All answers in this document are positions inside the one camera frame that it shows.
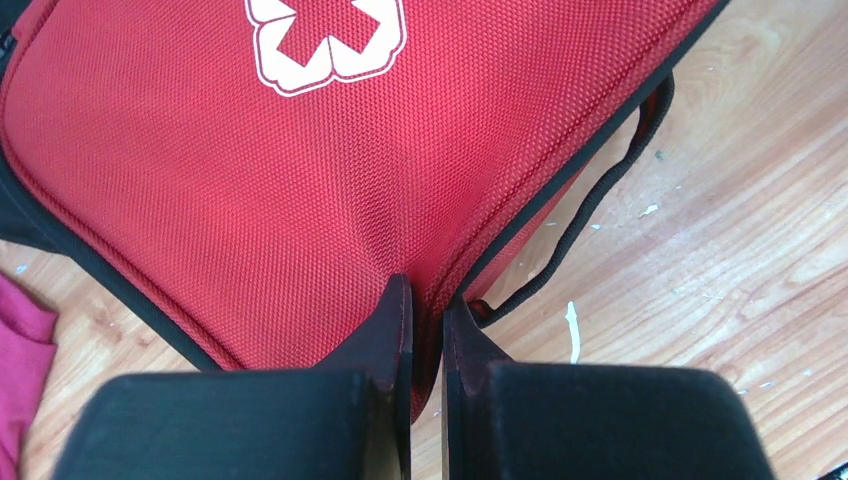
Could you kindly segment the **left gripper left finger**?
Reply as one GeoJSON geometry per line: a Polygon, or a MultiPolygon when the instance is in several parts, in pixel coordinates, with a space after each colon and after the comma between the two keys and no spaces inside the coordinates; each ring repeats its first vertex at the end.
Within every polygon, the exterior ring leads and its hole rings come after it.
{"type": "Polygon", "coordinates": [[[57,479],[407,479],[413,301],[390,277],[313,367],[133,374],[101,386],[57,479]]]}

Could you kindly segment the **red black medicine kit case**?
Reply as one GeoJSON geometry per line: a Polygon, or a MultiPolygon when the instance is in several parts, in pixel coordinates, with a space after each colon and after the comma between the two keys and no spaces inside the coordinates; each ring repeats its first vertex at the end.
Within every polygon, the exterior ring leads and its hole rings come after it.
{"type": "Polygon", "coordinates": [[[413,415],[721,1],[5,1],[1,185],[201,368],[310,367],[396,274],[413,415]]]}

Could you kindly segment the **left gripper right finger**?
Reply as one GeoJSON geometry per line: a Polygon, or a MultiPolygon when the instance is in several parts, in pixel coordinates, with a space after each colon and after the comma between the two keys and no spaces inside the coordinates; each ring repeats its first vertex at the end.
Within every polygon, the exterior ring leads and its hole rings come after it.
{"type": "Polygon", "coordinates": [[[443,317],[447,479],[770,479],[745,406],[704,370],[513,360],[443,317]]]}

